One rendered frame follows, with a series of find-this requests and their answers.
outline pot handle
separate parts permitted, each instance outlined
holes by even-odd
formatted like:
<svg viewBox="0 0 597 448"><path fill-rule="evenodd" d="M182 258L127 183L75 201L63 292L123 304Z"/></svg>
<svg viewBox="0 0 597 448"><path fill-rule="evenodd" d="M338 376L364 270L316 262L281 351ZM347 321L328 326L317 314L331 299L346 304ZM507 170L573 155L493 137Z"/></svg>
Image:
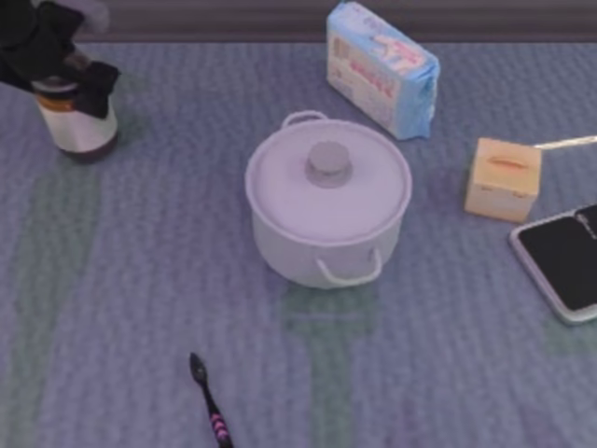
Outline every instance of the pot handle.
<svg viewBox="0 0 597 448"><path fill-rule="evenodd" d="M373 249L373 262L374 262L373 272L368 275L364 275L362 277L340 278L340 277L337 277L336 275L334 275L329 270L326 263L322 259L317 259L316 262L317 262L317 267L319 268L321 273L324 275L326 280L336 287L357 287L359 285L364 285L365 283L372 282L373 280L375 280L377 277L380 276L380 274L382 273L382 267L383 267L382 254L380 253L380 250L377 248Z"/></svg>
<svg viewBox="0 0 597 448"><path fill-rule="evenodd" d="M301 112L294 112L290 114L282 123L282 129L287 128L297 119L329 119L326 114L316 110L303 110Z"/></svg>

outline blue and white package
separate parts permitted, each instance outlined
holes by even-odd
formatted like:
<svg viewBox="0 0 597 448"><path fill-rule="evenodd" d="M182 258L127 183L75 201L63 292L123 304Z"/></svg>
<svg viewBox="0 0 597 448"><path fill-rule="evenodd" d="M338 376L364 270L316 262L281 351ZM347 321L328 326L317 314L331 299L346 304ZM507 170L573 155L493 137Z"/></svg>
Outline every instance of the blue and white package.
<svg viewBox="0 0 597 448"><path fill-rule="evenodd" d="M327 81L398 140L429 137L439 60L356 2L327 17Z"/></svg>

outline pot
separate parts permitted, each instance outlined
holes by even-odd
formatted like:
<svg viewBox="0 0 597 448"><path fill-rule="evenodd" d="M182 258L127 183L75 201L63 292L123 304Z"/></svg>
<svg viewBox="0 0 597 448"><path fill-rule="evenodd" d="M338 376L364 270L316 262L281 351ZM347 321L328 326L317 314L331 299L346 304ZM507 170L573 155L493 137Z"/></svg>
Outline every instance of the pot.
<svg viewBox="0 0 597 448"><path fill-rule="evenodd" d="M356 287L392 256L412 180L386 137L317 111L296 112L249 161L246 195L261 256L305 287Z"/></svg>

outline box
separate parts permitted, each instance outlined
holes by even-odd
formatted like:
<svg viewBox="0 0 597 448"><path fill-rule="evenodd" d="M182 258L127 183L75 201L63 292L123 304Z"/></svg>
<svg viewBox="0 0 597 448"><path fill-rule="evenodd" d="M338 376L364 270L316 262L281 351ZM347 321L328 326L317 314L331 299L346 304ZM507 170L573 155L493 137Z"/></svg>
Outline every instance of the box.
<svg viewBox="0 0 597 448"><path fill-rule="evenodd" d="M480 138L465 210L512 222L528 217L541 184L542 150Z"/></svg>
<svg viewBox="0 0 597 448"><path fill-rule="evenodd" d="M428 137L439 61L356 2L327 18L327 81L398 140Z"/></svg>

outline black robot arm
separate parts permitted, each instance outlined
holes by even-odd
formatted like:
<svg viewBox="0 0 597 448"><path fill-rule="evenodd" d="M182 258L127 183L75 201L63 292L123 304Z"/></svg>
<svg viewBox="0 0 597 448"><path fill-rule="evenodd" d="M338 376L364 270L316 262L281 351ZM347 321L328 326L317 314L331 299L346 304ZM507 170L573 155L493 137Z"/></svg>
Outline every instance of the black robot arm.
<svg viewBox="0 0 597 448"><path fill-rule="evenodd" d="M73 36L85 17L50 1L0 0L0 82L33 91L32 81L61 77L79 86L79 110L103 118L119 76L116 67L92 62L84 70L67 63Z"/></svg>

